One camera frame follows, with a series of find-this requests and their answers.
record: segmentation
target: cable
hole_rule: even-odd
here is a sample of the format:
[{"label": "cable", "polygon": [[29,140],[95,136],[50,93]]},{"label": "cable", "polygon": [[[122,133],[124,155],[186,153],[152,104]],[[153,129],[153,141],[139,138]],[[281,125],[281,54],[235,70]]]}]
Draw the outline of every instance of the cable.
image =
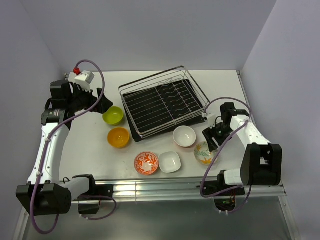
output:
[{"label": "cable", "polygon": [[74,119],[76,118],[79,118],[81,117],[82,115],[90,112],[91,110],[93,110],[97,104],[100,102],[100,100],[103,98],[104,96],[104,92],[105,92],[105,77],[101,71],[101,69],[98,67],[97,64],[95,64],[93,61],[91,60],[87,60],[87,59],[84,59],[84,60],[81,60],[79,61],[76,65],[75,65],[75,69],[78,68],[78,66],[81,64],[81,63],[90,63],[92,65],[94,65],[96,67],[96,69],[98,70],[98,72],[100,73],[101,75],[101,79],[102,79],[102,91],[101,91],[101,94],[100,96],[98,97],[98,99],[96,100],[96,102],[91,106],[89,107],[87,110],[79,113],[78,115],[75,115],[63,122],[61,122],[60,124],[58,124],[48,135],[47,137],[47,141],[44,143],[44,147],[43,147],[43,152],[42,152],[42,155],[41,155],[41,159],[40,159],[40,164],[39,164],[39,168],[38,168],[38,174],[37,174],[37,177],[36,177],[36,181],[35,181],[35,185],[34,185],[34,189],[33,189],[33,192],[32,192],[32,196],[31,196],[31,202],[30,202],[30,218],[31,218],[31,223],[34,227],[34,229],[40,233],[40,234],[49,234],[51,233],[56,225],[57,225],[57,222],[58,222],[58,219],[59,219],[59,214],[57,214],[56,218],[55,218],[55,221],[54,221],[54,224],[52,226],[51,229],[47,230],[47,231],[43,231],[42,229],[40,229],[36,223],[36,219],[35,219],[35,199],[36,199],[36,193],[37,193],[37,189],[38,189],[38,186],[40,184],[40,179],[41,179],[41,176],[42,176],[42,170],[44,168],[44,164],[45,164],[45,158],[46,158],[46,155],[47,155],[47,151],[48,151],[48,147],[49,147],[49,142],[51,141],[51,138],[52,136],[55,134],[55,132],[61,128],[63,125],[73,121]]},{"label": "cable", "polygon": [[65,176],[65,177],[63,178],[63,183],[64,183],[64,184],[66,184],[65,179],[67,179],[67,180],[68,180],[68,182],[70,182],[70,179],[69,179],[68,177],[66,177],[66,176]]},{"label": "cable", "polygon": [[102,220],[102,219],[106,219],[107,217],[109,217],[111,214],[113,214],[117,208],[117,202],[114,198],[112,197],[109,197],[109,196],[87,196],[87,195],[81,195],[80,197],[83,197],[83,198],[93,198],[93,199],[108,199],[108,200],[112,200],[114,202],[114,207],[112,209],[112,211],[110,213],[108,213],[107,215],[105,216],[102,216],[102,217],[87,217],[85,215],[81,215],[81,217],[83,217],[84,219],[87,219],[87,220]]},{"label": "cable", "polygon": [[[216,98],[215,100],[209,102],[208,105],[205,106],[205,108],[204,108],[203,111],[206,113],[208,107],[209,107],[212,103],[214,103],[214,102],[216,102],[216,101],[218,101],[218,100],[222,100],[222,99],[229,99],[229,100],[233,100],[233,101],[236,101],[236,102],[239,102],[239,103],[243,104],[243,105],[246,106],[246,107],[248,108],[248,110],[249,110],[249,117],[248,117],[248,119],[244,122],[244,124],[243,124],[242,126],[238,127],[236,130],[234,130],[234,131],[224,140],[224,142],[222,143],[222,145],[219,147],[218,152],[217,152],[216,155],[213,157],[213,159],[212,159],[210,165],[208,166],[207,170],[205,171],[204,176],[203,176],[202,181],[201,181],[201,185],[200,185],[200,195],[201,195],[201,197],[203,197],[203,198],[216,197],[216,196],[218,196],[218,195],[220,195],[220,194],[223,194],[223,193],[225,193],[225,192],[228,192],[228,191],[230,191],[230,190],[237,189],[237,188],[242,188],[242,187],[243,187],[243,186],[232,186],[232,187],[229,187],[229,188],[227,188],[227,189],[218,191],[218,192],[213,193],[213,194],[210,194],[210,195],[204,195],[204,193],[203,193],[206,178],[207,178],[207,176],[208,176],[208,174],[209,174],[209,172],[210,172],[213,164],[214,164],[215,161],[217,160],[217,157],[218,157],[219,154],[221,153],[222,149],[224,149],[224,147],[226,146],[227,142],[228,142],[234,135],[236,135],[237,132],[239,132],[241,129],[245,128],[245,127],[248,125],[248,122],[249,122],[249,120],[250,120],[251,117],[252,117],[252,110],[251,110],[251,108],[250,108],[245,102],[243,102],[243,101],[241,101],[241,100],[239,100],[239,99],[236,99],[236,98],[234,98],[234,97],[228,97],[228,96],[226,96],[226,97],[219,97],[219,98]],[[234,213],[234,212],[238,211],[238,210],[248,201],[248,198],[249,198],[250,193],[251,193],[251,189],[252,189],[252,186],[250,186],[249,192],[248,192],[246,198],[244,199],[244,201],[242,202],[242,204],[241,204],[239,207],[237,207],[236,209],[234,209],[234,210],[232,210],[232,211],[230,211],[230,212],[228,212],[228,213]]]},{"label": "cable", "polygon": [[222,118],[222,116],[217,116],[217,117],[215,118],[215,120],[214,120],[214,125],[217,125],[217,120],[218,120],[218,118]]}]

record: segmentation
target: orange bowl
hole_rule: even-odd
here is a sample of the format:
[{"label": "orange bowl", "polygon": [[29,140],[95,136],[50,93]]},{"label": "orange bowl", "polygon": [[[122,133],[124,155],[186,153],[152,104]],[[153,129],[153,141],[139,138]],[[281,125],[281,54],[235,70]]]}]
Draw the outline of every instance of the orange bowl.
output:
[{"label": "orange bowl", "polygon": [[158,167],[159,160],[153,152],[143,151],[134,159],[134,168],[142,175],[151,175],[157,171]]},{"label": "orange bowl", "polygon": [[125,147],[130,139],[130,134],[127,129],[123,127],[116,127],[111,129],[108,133],[108,143],[115,148]]}]

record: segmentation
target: black drip tray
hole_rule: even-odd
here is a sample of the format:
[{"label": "black drip tray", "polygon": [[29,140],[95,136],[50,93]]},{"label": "black drip tray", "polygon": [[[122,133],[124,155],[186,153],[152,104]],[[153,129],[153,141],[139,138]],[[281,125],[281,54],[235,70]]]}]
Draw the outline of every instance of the black drip tray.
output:
[{"label": "black drip tray", "polygon": [[[163,124],[181,118],[203,108],[194,93],[189,80],[183,79],[157,87],[124,94],[126,105],[140,133],[152,130]],[[131,118],[125,109],[131,134],[135,142],[143,140],[136,132]],[[202,116],[188,118],[160,133],[171,132],[178,126],[203,123]]]}]

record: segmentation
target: white square dish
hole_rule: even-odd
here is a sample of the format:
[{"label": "white square dish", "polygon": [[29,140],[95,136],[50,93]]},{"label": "white square dish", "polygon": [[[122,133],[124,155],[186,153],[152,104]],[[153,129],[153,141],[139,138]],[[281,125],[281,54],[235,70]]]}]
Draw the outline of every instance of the white square dish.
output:
[{"label": "white square dish", "polygon": [[176,172],[181,168],[180,157],[175,151],[161,153],[158,160],[161,171],[166,174]]}]

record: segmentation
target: red connector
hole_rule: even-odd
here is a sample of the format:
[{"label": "red connector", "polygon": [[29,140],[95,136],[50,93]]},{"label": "red connector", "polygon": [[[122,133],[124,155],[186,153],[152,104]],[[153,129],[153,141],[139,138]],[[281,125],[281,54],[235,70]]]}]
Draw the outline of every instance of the red connector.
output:
[{"label": "red connector", "polygon": [[81,73],[80,68],[75,67],[75,68],[73,69],[73,73],[78,76],[78,75]]}]

